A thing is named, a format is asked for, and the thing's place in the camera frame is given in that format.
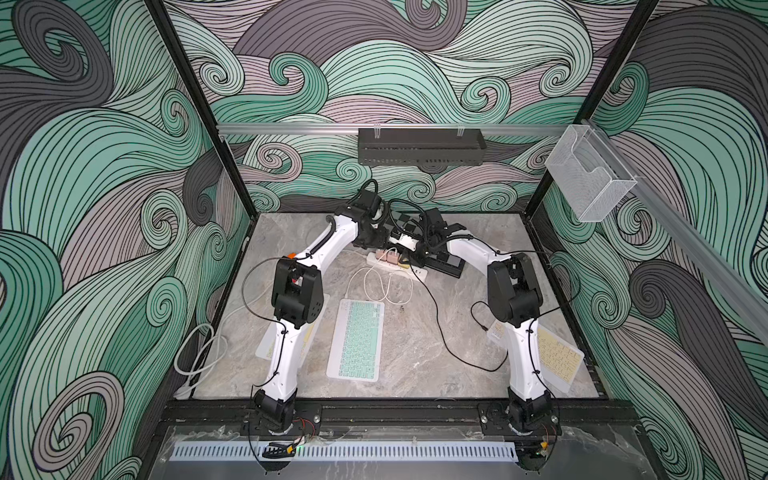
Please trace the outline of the white power strip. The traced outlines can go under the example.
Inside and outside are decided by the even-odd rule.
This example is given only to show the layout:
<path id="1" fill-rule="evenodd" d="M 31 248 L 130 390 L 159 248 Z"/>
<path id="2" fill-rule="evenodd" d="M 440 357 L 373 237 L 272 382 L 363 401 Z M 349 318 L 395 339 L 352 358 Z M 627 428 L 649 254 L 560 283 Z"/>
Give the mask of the white power strip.
<path id="1" fill-rule="evenodd" d="M 427 278 L 428 272 L 424 268 L 411 266 L 401 258 L 400 258 L 401 263 L 399 265 L 394 265 L 389 262 L 388 263 L 380 262 L 376 260 L 375 254 L 376 252 L 370 252 L 366 256 L 367 264 L 374 269 L 378 269 L 386 273 L 391 273 L 391 274 L 396 274 L 401 276 L 415 276 L 421 281 L 425 281 Z"/>

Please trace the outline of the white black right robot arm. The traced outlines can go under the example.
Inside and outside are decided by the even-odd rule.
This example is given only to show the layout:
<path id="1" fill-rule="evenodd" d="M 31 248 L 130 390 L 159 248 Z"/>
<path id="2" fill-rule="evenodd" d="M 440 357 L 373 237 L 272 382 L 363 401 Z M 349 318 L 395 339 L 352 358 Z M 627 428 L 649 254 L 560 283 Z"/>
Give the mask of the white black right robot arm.
<path id="1" fill-rule="evenodd" d="M 554 395 L 543 381 L 538 346 L 538 319 L 543 293 L 529 253 L 504 252 L 447 223 L 439 210 L 419 215 L 421 238 L 412 250 L 422 256 L 446 253 L 485 275 L 490 313 L 504 327 L 510 364 L 508 418 L 512 428 L 528 433 L 551 427 Z"/>

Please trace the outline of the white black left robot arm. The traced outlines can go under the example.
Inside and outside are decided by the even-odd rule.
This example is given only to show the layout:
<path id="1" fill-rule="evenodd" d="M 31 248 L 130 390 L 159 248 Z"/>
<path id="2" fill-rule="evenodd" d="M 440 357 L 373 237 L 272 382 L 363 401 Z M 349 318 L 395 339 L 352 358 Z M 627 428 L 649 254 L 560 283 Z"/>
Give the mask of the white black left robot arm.
<path id="1" fill-rule="evenodd" d="M 296 255 L 277 261 L 270 297 L 277 323 L 273 352 L 267 379 L 253 394 L 257 413 L 274 430 L 287 431 L 293 424 L 304 337 L 325 303 L 323 273 L 348 245 L 382 248 L 388 235 L 386 213 L 378 182 L 369 179 L 326 217 L 320 236 Z"/>

